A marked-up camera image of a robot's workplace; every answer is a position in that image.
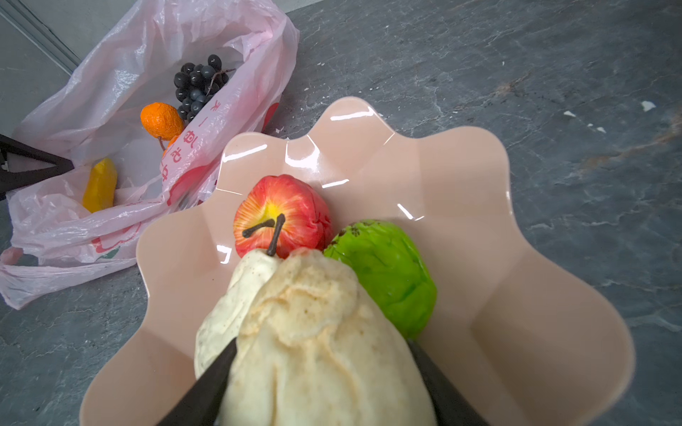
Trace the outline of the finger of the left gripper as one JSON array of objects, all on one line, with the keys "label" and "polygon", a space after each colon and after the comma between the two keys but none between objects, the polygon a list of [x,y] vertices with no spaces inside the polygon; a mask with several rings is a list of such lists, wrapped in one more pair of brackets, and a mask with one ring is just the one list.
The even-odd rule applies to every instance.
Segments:
[{"label": "finger of the left gripper", "polygon": [[1,200],[10,191],[37,184],[74,169],[67,158],[1,135]]}]

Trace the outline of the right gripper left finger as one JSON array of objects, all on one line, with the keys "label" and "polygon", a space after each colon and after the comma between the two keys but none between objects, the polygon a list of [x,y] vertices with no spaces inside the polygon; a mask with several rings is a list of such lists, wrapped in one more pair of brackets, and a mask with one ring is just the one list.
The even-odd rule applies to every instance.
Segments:
[{"label": "right gripper left finger", "polygon": [[157,425],[211,426],[215,424],[221,401],[227,390],[229,373],[236,354],[237,344],[234,338],[178,404]]}]

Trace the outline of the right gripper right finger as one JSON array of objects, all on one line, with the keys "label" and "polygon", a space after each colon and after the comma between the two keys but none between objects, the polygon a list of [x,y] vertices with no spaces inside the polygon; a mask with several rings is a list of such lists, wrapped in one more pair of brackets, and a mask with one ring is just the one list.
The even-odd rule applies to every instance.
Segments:
[{"label": "right gripper right finger", "polygon": [[440,426],[488,426],[486,420],[455,388],[421,346],[408,340],[408,346],[433,401]]}]

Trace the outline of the pink scalloped plate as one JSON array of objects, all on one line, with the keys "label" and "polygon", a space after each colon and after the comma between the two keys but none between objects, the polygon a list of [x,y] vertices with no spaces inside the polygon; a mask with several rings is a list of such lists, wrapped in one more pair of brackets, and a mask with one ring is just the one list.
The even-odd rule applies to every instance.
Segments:
[{"label": "pink scalloped plate", "polygon": [[489,424],[588,424],[628,389],[628,327],[523,237],[501,141],[478,127],[409,138],[344,98],[303,137],[234,137],[210,198],[144,231],[147,313],[94,378],[81,424],[154,425],[191,388],[195,334],[238,263],[236,209],[259,179],[280,174],[313,186],[336,228],[386,219],[415,241],[438,288],[420,345]]}]

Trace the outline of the beige fake fruit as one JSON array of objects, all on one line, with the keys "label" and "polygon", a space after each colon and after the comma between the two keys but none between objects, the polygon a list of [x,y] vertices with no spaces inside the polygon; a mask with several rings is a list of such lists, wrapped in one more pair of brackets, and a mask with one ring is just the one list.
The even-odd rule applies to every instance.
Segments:
[{"label": "beige fake fruit", "polygon": [[238,336],[254,297],[273,276],[282,259],[256,248],[234,269],[227,292],[206,316],[196,333],[194,369],[200,378],[228,344]]},{"label": "beige fake fruit", "polygon": [[346,264],[289,255],[239,334],[223,425],[433,425],[406,340]]}]

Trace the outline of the pink plastic bag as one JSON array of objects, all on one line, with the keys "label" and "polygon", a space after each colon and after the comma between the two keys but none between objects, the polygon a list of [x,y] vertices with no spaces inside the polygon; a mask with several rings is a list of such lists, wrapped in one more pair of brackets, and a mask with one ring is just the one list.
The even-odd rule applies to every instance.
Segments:
[{"label": "pink plastic bag", "polygon": [[[1,264],[5,303],[35,299],[134,266],[143,230],[183,202],[207,199],[235,136],[261,131],[297,62],[300,33],[270,1],[138,1],[31,112],[14,138],[73,169],[12,191],[12,251],[35,266]],[[140,122],[174,103],[172,78],[216,54],[225,86],[167,150]]]}]

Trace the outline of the green fake fruit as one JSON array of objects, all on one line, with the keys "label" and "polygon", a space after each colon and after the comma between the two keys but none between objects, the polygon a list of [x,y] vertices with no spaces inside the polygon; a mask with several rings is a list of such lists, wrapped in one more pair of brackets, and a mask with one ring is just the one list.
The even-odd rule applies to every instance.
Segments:
[{"label": "green fake fruit", "polygon": [[401,227],[365,219],[343,228],[323,251],[350,266],[385,317],[406,339],[431,319],[438,290],[417,246]]}]

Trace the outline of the orange fake fruit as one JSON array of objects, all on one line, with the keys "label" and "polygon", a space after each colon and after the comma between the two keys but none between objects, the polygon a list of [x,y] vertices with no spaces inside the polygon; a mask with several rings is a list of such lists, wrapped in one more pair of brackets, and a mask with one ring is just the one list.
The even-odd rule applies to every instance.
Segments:
[{"label": "orange fake fruit", "polygon": [[153,103],[140,112],[144,129],[158,140],[170,141],[184,131],[184,121],[176,108],[165,103]]}]

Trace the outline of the red fake strawberry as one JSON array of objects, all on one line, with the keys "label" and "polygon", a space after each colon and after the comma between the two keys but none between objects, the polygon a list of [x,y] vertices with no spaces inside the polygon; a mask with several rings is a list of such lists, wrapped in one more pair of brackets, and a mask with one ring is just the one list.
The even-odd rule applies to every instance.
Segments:
[{"label": "red fake strawberry", "polygon": [[233,222],[239,257],[255,249],[285,259],[299,248],[324,250],[333,238],[330,209],[309,184],[291,175],[266,176],[252,188]]}]

